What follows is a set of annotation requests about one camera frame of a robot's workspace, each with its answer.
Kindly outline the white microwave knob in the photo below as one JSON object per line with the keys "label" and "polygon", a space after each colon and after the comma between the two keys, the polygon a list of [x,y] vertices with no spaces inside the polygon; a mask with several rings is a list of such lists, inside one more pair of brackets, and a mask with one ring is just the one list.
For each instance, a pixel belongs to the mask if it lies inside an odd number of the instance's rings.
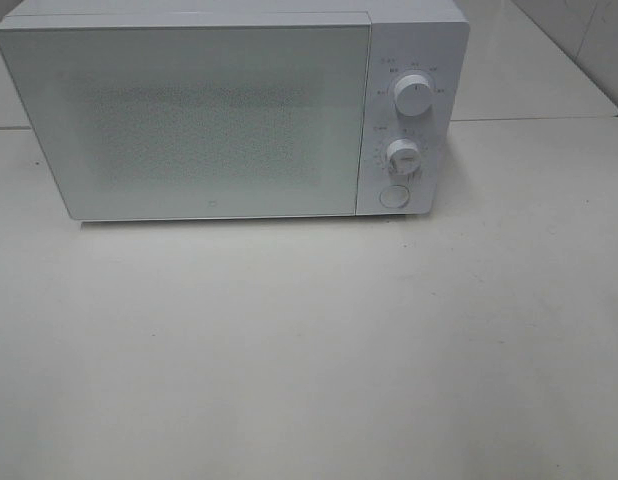
{"label": "white microwave knob", "polygon": [[407,117],[424,114],[433,102],[433,82],[423,72],[408,73],[400,77],[393,87],[396,110]]}
{"label": "white microwave knob", "polygon": [[421,152],[416,142],[409,139],[397,139],[386,149],[388,170],[392,175],[408,176],[421,166]]}

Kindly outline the white microwave door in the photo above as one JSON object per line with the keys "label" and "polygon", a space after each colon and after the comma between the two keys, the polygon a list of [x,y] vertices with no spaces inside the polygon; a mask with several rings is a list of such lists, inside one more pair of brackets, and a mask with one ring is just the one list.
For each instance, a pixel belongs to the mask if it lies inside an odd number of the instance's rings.
{"label": "white microwave door", "polygon": [[0,51],[71,218],[348,215],[365,26],[29,30]]}

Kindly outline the white microwave oven body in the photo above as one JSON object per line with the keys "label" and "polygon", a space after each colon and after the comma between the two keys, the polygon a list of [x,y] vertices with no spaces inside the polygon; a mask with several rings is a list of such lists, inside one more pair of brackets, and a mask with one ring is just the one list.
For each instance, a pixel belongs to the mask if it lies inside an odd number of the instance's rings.
{"label": "white microwave oven body", "polygon": [[424,214],[451,1],[25,1],[0,54],[71,218]]}

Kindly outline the white adjacent table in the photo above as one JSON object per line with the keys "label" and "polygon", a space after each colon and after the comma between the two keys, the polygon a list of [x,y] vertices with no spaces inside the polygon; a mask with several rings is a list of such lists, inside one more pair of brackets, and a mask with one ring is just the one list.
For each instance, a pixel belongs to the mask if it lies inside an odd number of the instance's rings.
{"label": "white adjacent table", "polygon": [[459,1],[470,24],[454,121],[616,117],[618,107],[511,1]]}

